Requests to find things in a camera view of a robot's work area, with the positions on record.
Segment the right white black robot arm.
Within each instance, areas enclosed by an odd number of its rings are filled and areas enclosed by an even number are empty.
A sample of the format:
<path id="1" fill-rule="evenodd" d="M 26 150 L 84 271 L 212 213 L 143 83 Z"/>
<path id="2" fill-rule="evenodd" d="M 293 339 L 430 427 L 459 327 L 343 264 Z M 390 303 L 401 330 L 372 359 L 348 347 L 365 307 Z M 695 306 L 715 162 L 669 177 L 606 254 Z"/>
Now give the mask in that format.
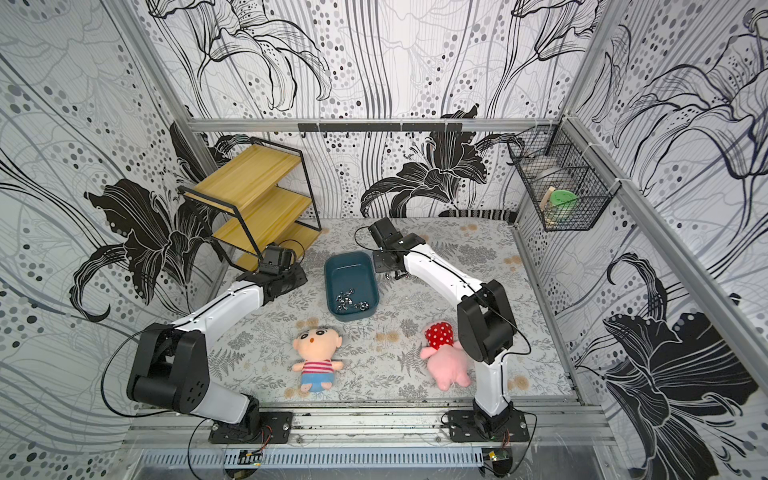
<path id="1" fill-rule="evenodd" d="M 416 234 L 402 234 L 388 218 L 367 227 L 377 248 L 378 272 L 409 274 L 439 293 L 456 308 L 457 337 L 475 362 L 475 409 L 498 421 L 509 416 L 504 364 L 512 354 L 517 323 L 504 287 L 496 280 L 482 282 L 451 265 Z"/>

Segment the teal plastic storage box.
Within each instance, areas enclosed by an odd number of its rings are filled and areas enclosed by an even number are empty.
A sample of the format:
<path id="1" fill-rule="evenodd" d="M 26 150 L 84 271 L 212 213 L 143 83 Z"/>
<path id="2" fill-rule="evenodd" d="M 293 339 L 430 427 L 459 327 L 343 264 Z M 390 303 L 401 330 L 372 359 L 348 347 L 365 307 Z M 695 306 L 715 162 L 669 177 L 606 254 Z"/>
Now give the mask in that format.
<path id="1" fill-rule="evenodd" d="M 379 290 L 371 256 L 363 251 L 353 251 L 331 256 L 324 265 L 326 303 L 330 313 L 341 322 L 351 322 L 371 317 L 379 304 Z M 335 297 L 342 291 L 355 290 L 356 300 L 365 300 L 370 308 L 364 312 L 347 314 L 334 312 Z"/>

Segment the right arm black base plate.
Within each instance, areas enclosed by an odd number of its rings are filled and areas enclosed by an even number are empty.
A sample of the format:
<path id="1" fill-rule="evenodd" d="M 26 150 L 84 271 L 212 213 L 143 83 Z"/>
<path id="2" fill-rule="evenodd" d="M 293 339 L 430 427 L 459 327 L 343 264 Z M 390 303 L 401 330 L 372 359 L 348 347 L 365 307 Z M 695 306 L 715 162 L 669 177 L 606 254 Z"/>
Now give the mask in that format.
<path id="1" fill-rule="evenodd" d="M 523 443 L 531 439 L 528 422 L 516 409 L 496 416 L 482 410 L 449 410 L 441 417 L 441 423 L 454 443 Z"/>

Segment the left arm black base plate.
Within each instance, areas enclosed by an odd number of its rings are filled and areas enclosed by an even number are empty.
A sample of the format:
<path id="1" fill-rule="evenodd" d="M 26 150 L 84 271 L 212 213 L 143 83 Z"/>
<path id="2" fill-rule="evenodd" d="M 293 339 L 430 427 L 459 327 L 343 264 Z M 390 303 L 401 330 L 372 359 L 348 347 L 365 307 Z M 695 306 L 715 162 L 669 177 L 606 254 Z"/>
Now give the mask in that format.
<path id="1" fill-rule="evenodd" d="M 209 434 L 212 444 L 276 444 L 289 442 L 294 415 L 290 411 L 252 411 L 236 424 L 216 421 Z"/>

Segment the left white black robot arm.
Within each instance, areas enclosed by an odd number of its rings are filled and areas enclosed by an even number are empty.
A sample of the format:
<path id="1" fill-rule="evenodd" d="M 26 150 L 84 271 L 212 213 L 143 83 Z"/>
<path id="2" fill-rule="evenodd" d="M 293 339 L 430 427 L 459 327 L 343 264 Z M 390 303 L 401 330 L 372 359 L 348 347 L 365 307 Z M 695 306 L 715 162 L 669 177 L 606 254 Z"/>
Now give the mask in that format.
<path id="1" fill-rule="evenodd" d="M 306 282 L 292 249 L 268 245 L 257 269 L 239 275 L 224 293 L 179 320 L 141 332 L 128 398 L 252 435 L 260 428 L 258 401 L 211 380 L 209 353 L 240 320 Z"/>

